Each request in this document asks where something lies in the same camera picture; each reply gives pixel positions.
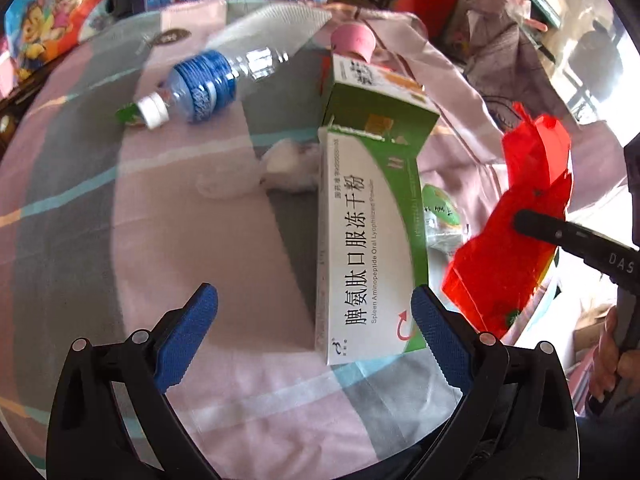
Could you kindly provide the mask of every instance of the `human hand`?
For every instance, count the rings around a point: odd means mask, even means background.
[[[600,402],[604,400],[605,392],[615,388],[616,373],[631,381],[627,392],[630,396],[640,393],[640,350],[630,350],[620,356],[618,346],[613,340],[613,332],[617,325],[618,314],[613,307],[607,314],[600,342],[593,354],[593,371],[589,381],[591,395]]]

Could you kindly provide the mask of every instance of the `white bottle cap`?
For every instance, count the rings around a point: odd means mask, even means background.
[[[153,92],[136,103],[146,127],[150,130],[161,126],[169,120],[169,111],[160,94]]]

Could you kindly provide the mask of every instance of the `cardboard box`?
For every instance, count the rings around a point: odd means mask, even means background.
[[[586,311],[580,316],[574,328],[574,351],[589,349],[598,344],[600,332],[609,312],[610,305],[603,305]]]
[[[332,57],[322,124],[368,132],[417,156],[440,117],[422,86],[377,65]]]
[[[428,282],[412,147],[333,126],[319,137],[316,348],[330,365],[424,348],[410,306]]]

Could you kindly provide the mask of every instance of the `finger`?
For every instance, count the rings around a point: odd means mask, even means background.
[[[596,376],[591,376],[589,379],[589,393],[598,399],[598,402],[602,402],[604,400],[604,388],[600,384],[600,381]]]
[[[604,330],[613,336],[613,332],[618,326],[618,310],[615,306],[612,306],[607,312],[607,317],[604,320]]]
[[[598,355],[594,356],[594,361],[600,361],[602,367],[610,374],[615,373],[618,367],[618,360],[620,359],[620,352],[616,342],[613,341],[613,337],[607,330],[603,330],[600,334],[600,341],[598,343]]]
[[[640,381],[640,350],[630,350],[622,354],[618,362],[618,374],[634,382]]]
[[[593,361],[592,377],[598,381],[603,390],[610,392],[616,387],[616,375],[604,367],[602,359]]]

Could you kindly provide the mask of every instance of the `gray fabric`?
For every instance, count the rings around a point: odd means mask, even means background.
[[[603,421],[592,416],[577,417],[580,480],[638,477],[639,413],[637,409],[629,410],[625,418]]]
[[[318,194],[306,192],[292,195],[273,190],[268,192],[268,197],[300,293],[305,299],[310,318],[315,322]]]
[[[102,38],[100,55],[92,56],[72,92],[85,93],[113,75],[114,66],[122,71],[142,68],[150,50],[140,49],[139,33],[143,29],[152,37],[160,32],[159,17],[147,14],[117,25],[110,32],[114,41]],[[138,77],[133,72],[92,89],[90,98],[62,106],[34,164],[25,203],[56,195],[117,164],[124,127],[114,111],[132,99]],[[71,165],[69,153],[74,154]],[[113,189],[111,182],[20,222],[12,284],[14,350],[20,357],[15,374],[28,406],[50,410],[75,338],[85,336],[94,345],[124,338],[110,256]]]

